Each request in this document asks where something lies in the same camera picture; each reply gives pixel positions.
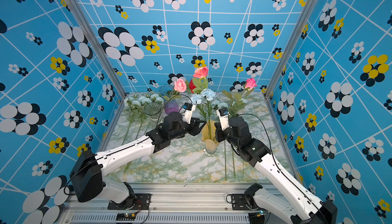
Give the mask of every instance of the green marble surface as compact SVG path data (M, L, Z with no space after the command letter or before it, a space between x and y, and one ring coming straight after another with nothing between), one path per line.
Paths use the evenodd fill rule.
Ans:
M221 101L228 101L221 92L218 92L216 97ZM187 100L183 97L177 99L177 102L183 104ZM290 171L262 93L253 92L247 100L248 105L239 113L255 114L262 120L271 139L274 155ZM198 109L193 112L193 116L201 117ZM267 135L259 120L251 115L242 117L248 122L252 137L269 147ZM146 119L142 123L140 120L135 121L129 127L127 119L127 114L123 111L105 150L132 142L155 126L150 119ZM215 157L208 157L203 152L204 143L200 139L201 134L195 137L186 135L184 138L172 140L169 147L125 164L107 177L129 183L270 183L263 174L243 162L232 151L228 142L221 142L218 154Z

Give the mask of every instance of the black cable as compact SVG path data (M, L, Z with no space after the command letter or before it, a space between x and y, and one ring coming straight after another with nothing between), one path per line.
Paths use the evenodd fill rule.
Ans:
M270 140L270 138L269 138L269 136L268 136L267 129L265 128L265 126L264 126L262 120L261 120L259 117L257 117L255 114L238 114L237 116L240 116L240 115L252 115L252 116L255 116L255 117L260 121L260 123L263 125L263 128L264 128L264 130L265 130L265 133L267 134L267 138L268 138L268 141L269 141L269 143L270 143L271 155L272 155L272 159L273 159L274 162L275 162L275 166L276 166L277 169L280 171L280 173L282 173L282 175L283 175L289 182L291 182L291 184L293 184L293 185L294 185L294 186L304 195L304 197L306 197L306 198L308 199L308 201L309 201L310 203L313 204L313 206L314 206L314 207L320 212L320 214L323 216L325 222L328 223L328 221L326 220L326 217L324 216L324 214L323 214L323 213L320 211L320 209L312 202L312 200L311 200L304 192L302 192L302 190L301 190L296 184L294 184L294 182L292 182L292 181L283 173L283 171L277 166L277 163L276 163L275 157L274 157L274 153L272 152L271 140Z

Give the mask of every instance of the ventilation grille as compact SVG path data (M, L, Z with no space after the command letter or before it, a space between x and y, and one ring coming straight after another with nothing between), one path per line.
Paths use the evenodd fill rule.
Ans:
M135 223L143 222L148 213L139 213ZM71 224L129 223L116 221L117 213L75 213ZM150 213L144 223L192 223L192 224L248 224L246 213Z

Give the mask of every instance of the blue wallpaper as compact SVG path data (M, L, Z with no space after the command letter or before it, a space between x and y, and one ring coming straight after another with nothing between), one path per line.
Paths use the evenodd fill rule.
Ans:
M0 2L0 223L53 223L120 98L64 0Z
M270 102L337 222L392 223L392 0L319 0Z
M190 80L200 66L217 91L251 77L267 86L307 0L78 1L132 92Z

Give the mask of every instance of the purple glass vase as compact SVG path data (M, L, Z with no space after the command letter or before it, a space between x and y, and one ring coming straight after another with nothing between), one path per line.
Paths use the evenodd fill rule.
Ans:
M179 111L179 106L176 102L176 100L171 100L165 105L165 113L169 114L171 112L178 112Z

